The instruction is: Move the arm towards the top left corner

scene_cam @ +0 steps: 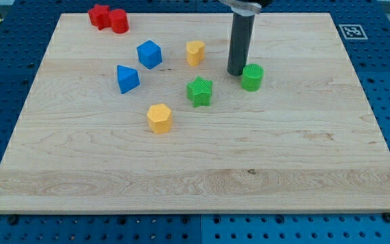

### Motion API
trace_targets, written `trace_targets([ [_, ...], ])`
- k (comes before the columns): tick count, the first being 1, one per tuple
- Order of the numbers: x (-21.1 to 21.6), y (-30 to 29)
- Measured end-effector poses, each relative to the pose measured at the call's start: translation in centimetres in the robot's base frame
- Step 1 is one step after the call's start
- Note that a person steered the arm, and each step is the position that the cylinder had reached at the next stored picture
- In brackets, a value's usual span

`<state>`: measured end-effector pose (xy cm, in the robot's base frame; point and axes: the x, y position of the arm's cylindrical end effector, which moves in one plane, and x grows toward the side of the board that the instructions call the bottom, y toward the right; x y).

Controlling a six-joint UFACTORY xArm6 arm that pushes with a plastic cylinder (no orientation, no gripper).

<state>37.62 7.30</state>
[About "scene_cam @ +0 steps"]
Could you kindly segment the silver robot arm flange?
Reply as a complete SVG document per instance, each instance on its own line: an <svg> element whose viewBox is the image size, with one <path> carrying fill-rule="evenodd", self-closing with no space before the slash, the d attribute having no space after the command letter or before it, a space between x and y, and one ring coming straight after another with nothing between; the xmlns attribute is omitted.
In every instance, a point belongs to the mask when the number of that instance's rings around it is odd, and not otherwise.
<svg viewBox="0 0 390 244"><path fill-rule="evenodd" d="M264 7L272 4L273 0L218 0L228 6L235 14L244 17L260 14Z"/></svg>

